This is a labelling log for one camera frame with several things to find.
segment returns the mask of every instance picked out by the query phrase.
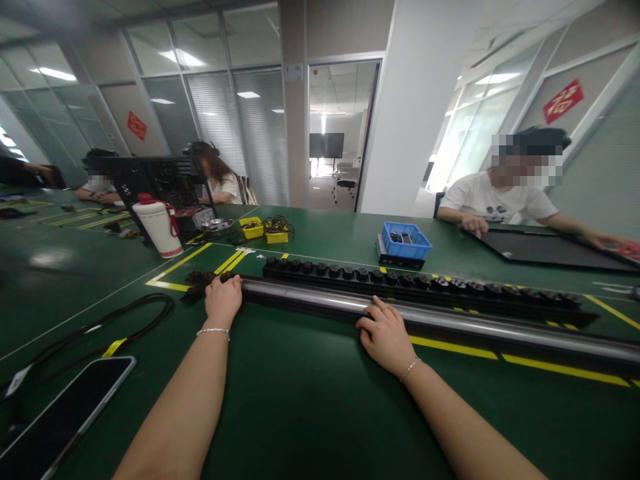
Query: person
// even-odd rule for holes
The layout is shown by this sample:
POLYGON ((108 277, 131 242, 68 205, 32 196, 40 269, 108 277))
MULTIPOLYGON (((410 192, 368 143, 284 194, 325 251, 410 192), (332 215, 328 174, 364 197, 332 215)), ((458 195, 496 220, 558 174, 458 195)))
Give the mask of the person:
MULTIPOLYGON (((117 156, 118 154, 114 151, 91 149, 87 153, 86 158, 117 156)), ((110 178, 100 172, 90 174, 86 184, 75 191, 75 196, 78 200, 96 201, 103 205, 116 205, 116 202, 122 202, 117 190, 111 184, 110 178)))
POLYGON ((0 157, 0 183, 14 187, 55 188, 50 167, 35 165, 12 157, 0 157))
POLYGON ((526 185, 524 178, 539 176, 549 155, 560 154, 571 144, 564 130, 532 127, 512 135, 509 143, 500 145, 497 155, 492 155, 491 168, 454 182, 440 203, 437 218, 460 223, 480 238, 489 231, 491 222, 509 222, 519 213, 545 227, 580 235, 600 250, 605 248, 604 241, 636 244, 562 214, 542 188, 526 185))
POLYGON ((194 143, 192 148, 200 158, 202 169, 209 182, 213 202, 242 205, 238 176, 220 158, 219 150, 203 141, 194 143))
MULTIPOLYGON (((242 279, 206 288, 207 320, 120 462, 113 480, 199 479, 220 416, 229 329, 242 303, 242 279)), ((401 379, 460 480, 544 479, 512 444, 416 356, 404 321, 373 297, 355 327, 382 368, 401 379)))

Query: white thermos bottle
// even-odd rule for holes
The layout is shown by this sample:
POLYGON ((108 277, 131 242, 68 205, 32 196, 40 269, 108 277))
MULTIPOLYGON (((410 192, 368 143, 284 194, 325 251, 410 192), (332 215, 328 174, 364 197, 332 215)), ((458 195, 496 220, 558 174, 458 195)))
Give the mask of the white thermos bottle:
POLYGON ((133 204, 133 211, 145 226, 160 256, 173 258, 180 255, 183 249, 178 239, 174 208, 168 203, 154 200, 148 193, 140 193, 138 200, 138 203, 133 204))

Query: red bottle cap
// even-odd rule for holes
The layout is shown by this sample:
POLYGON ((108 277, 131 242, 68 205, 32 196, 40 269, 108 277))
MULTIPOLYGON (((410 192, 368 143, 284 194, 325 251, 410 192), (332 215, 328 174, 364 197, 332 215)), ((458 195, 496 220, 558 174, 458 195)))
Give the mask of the red bottle cap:
POLYGON ((142 203, 142 205, 148 205, 150 203, 155 203, 155 200, 153 199, 153 197, 150 196, 150 194, 144 193, 144 192, 138 194, 138 201, 140 203, 142 203))

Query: white t-shirt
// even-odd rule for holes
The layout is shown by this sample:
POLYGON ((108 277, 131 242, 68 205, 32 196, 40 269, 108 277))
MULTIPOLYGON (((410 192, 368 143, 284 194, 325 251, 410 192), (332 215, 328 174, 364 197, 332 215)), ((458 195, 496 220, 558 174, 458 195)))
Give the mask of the white t-shirt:
POLYGON ((92 175, 89 180, 82 186, 84 190, 92 193, 116 193, 115 187, 109 183, 107 178, 102 175, 92 175))
POLYGON ((558 213, 542 188, 525 186, 500 191, 492 186, 487 171, 456 181, 447 190, 440 206, 468 212, 491 222, 509 221, 516 213, 534 220, 558 213))
POLYGON ((224 177, 222 177, 222 185, 218 183, 216 184, 215 188, 213 188, 213 186, 211 185, 211 179, 209 179, 209 188, 211 189, 211 194, 213 196, 216 196, 224 191, 229 192, 231 194, 231 198, 229 198, 229 200, 227 200, 225 203, 242 205, 242 198, 240 197, 240 186, 238 186, 238 179, 234 174, 226 174, 224 177))

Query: television screen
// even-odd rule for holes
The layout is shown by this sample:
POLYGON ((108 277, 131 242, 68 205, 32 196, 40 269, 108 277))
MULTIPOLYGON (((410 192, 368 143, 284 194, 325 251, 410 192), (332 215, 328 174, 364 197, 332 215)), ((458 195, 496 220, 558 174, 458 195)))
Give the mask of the television screen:
POLYGON ((309 158, 342 158, 344 133, 309 134, 309 158))

